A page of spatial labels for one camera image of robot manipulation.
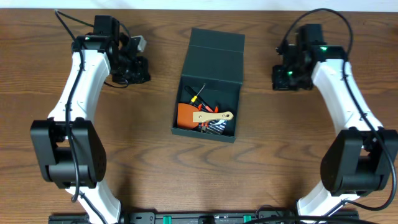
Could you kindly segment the black yellow screwdriver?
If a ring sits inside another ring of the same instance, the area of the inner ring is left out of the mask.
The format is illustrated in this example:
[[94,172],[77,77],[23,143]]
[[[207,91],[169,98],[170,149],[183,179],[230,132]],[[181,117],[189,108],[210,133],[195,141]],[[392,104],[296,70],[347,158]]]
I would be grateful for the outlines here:
[[188,103],[189,105],[196,105],[196,106],[202,105],[202,106],[205,106],[205,103],[204,103],[203,99],[200,97],[200,93],[204,89],[205,86],[206,86],[206,84],[204,83],[203,86],[200,88],[200,90],[198,92],[195,92],[193,90],[193,88],[190,87],[190,86],[185,86],[184,87],[185,91],[192,96],[192,98],[190,99],[190,101]]

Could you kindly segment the red scraper wooden handle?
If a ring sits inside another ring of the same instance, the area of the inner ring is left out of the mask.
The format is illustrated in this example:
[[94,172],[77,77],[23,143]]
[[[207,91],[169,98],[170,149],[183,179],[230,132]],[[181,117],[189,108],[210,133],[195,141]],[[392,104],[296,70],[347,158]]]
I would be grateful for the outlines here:
[[232,112],[210,113],[200,111],[197,107],[179,103],[177,108],[177,126],[183,129],[194,129],[199,124],[213,120],[232,120],[234,115]]

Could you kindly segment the black gift box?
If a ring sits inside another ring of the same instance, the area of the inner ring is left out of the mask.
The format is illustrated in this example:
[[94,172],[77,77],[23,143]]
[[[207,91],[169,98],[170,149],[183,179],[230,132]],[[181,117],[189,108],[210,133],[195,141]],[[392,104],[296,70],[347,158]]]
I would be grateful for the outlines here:
[[[182,67],[180,83],[175,101],[172,134],[233,143],[236,140],[240,90],[243,85],[245,35],[215,30],[193,28]],[[231,121],[224,121],[220,130],[197,126],[192,130],[177,124],[178,104],[194,103],[219,112],[230,111]]]

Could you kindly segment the red black cutting pliers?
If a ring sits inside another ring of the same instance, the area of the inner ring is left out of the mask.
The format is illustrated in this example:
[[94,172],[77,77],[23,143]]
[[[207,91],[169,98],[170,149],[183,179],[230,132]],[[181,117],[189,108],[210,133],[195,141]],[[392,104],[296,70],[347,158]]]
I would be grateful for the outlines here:
[[210,112],[210,113],[212,113],[213,112],[213,110],[209,107],[209,106],[202,106],[202,105],[199,105],[198,106],[198,109],[200,110],[200,111],[205,111],[205,112]]

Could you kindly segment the blue drill bit case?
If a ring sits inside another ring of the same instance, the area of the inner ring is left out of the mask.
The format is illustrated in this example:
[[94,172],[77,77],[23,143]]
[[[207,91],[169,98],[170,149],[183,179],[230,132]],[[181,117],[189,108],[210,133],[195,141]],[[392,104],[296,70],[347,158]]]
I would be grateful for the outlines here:
[[221,135],[227,125],[227,120],[213,120],[199,125],[201,133]]

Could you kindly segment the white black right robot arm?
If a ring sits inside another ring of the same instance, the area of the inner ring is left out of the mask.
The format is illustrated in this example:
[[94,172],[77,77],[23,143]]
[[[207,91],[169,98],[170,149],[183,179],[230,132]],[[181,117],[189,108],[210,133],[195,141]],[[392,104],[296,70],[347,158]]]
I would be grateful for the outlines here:
[[274,90],[320,91],[336,138],[324,155],[320,182],[298,199],[300,216],[330,216],[345,203],[383,190],[397,155],[397,131],[384,129],[367,106],[340,45],[323,40],[320,24],[296,31],[296,43],[283,42],[281,65],[272,68]]

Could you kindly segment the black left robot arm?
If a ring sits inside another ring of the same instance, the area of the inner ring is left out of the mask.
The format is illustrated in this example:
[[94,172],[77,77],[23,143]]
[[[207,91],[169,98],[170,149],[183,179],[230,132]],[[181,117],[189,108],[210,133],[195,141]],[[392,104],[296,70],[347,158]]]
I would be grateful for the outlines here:
[[150,80],[143,36],[131,36],[112,16],[97,15],[92,31],[73,36],[72,68],[55,108],[35,120],[30,137],[42,177],[66,190],[86,211],[88,223],[128,223],[129,215],[105,181],[106,151],[95,131],[99,96],[110,87]]

